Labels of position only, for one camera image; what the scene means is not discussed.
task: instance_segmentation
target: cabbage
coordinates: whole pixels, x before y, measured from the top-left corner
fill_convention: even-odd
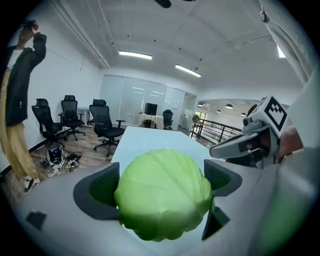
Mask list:
[[[114,199],[127,229],[159,242],[195,229],[209,210],[212,189],[188,155],[158,149],[128,165]]]

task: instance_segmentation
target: ceiling pipe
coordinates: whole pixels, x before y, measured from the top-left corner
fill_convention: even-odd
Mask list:
[[[104,56],[97,49],[93,41],[90,39],[84,28],[81,26],[77,17],[71,10],[70,6],[65,0],[60,0],[58,3],[54,0],[50,1],[53,10],[70,29],[70,31],[82,42],[82,44],[90,51],[90,53],[101,63],[105,68],[110,68],[109,63],[106,61]]]
[[[114,40],[114,37],[112,36],[109,24],[107,22],[107,19],[106,19],[105,13],[104,13],[104,10],[102,9],[101,3],[100,3],[100,0],[97,0],[97,1],[98,1],[98,5],[99,5],[99,8],[100,8],[102,17],[103,17],[104,24],[106,26],[106,30],[108,31],[108,33],[110,35],[111,41],[113,43],[114,48],[116,49],[117,55],[119,55],[119,50],[118,50],[117,46],[115,45],[115,40]]]
[[[111,43],[108,43],[105,35],[103,35],[102,31],[100,30],[100,28],[99,28],[99,26],[98,26],[97,18],[96,18],[95,14],[94,14],[94,11],[93,11],[93,9],[92,9],[92,6],[91,6],[91,4],[90,4],[90,1],[89,1],[89,0],[84,0],[84,2],[85,2],[86,6],[87,6],[88,9],[89,9],[89,12],[90,12],[90,14],[91,14],[91,16],[92,16],[92,18],[93,18],[93,21],[94,21],[94,24],[95,24],[96,28],[98,29],[98,32],[99,32],[99,34],[100,34],[100,37],[102,38],[102,41],[105,43],[105,48],[106,48],[107,52],[108,52],[110,55],[113,55],[112,51],[111,51],[110,48],[108,47],[108,46],[111,46],[112,44],[111,44]]]

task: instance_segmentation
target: fluorescent light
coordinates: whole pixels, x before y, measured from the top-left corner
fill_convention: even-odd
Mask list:
[[[189,74],[194,75],[194,76],[196,76],[197,78],[200,78],[200,77],[201,77],[200,74],[198,74],[198,73],[196,73],[196,72],[193,72],[192,70],[187,69],[187,68],[185,68],[185,67],[183,67],[183,66],[175,65],[175,67],[176,67],[177,69],[179,69],[179,70],[188,72]]]
[[[282,50],[280,49],[279,46],[276,46],[277,49],[278,49],[278,55],[279,55],[279,58],[285,58],[286,56],[284,55],[284,53],[282,52]]]
[[[156,93],[156,94],[164,94],[164,93],[162,93],[162,92],[158,92],[158,91],[152,91],[153,93]]]
[[[124,56],[131,56],[131,57],[138,57],[138,58],[143,58],[143,59],[147,59],[147,60],[152,60],[152,56],[151,55],[145,55],[145,54],[136,53],[136,52],[120,50],[119,54],[120,55],[124,55]]]
[[[231,105],[231,104],[227,104],[227,105],[225,105],[224,106],[226,109],[230,109],[230,110],[232,110],[234,107]]]

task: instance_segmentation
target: desk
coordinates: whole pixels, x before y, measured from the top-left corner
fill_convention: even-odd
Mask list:
[[[78,106],[76,109],[82,110],[84,112],[84,124],[82,124],[82,126],[92,128],[92,125],[88,125],[88,123],[87,123],[88,114],[89,114],[89,118],[90,118],[90,109],[88,107],[81,107],[81,106]]]
[[[159,130],[164,129],[164,117],[162,115],[149,115],[141,113],[139,116],[139,126],[141,126],[145,120],[153,121],[156,125],[156,128]]]
[[[202,129],[204,127],[204,123],[203,122],[192,122],[192,125],[193,125],[193,127],[192,127],[191,137],[194,136],[195,128],[197,127],[199,129],[198,129],[198,134],[196,137],[197,137],[197,139],[200,139],[200,134],[201,134]]]
[[[176,150],[187,154],[199,165],[202,174],[204,173],[204,160],[212,159],[209,149],[200,143],[192,140],[180,131],[148,129],[142,127],[128,126],[115,150],[111,162],[119,162],[120,176],[124,173],[127,166],[138,156],[157,149]],[[183,233],[179,239],[161,242],[144,241],[131,229],[123,228],[130,233],[139,243],[144,244],[159,256],[173,256],[193,248],[200,243],[208,213],[203,217],[199,226],[187,233]]]

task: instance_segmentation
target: black railing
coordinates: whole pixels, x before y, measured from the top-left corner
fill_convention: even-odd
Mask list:
[[[218,144],[231,136],[240,134],[241,132],[242,130],[236,127],[200,119],[199,122],[193,123],[191,136],[195,136],[196,138],[203,137],[215,144]]]

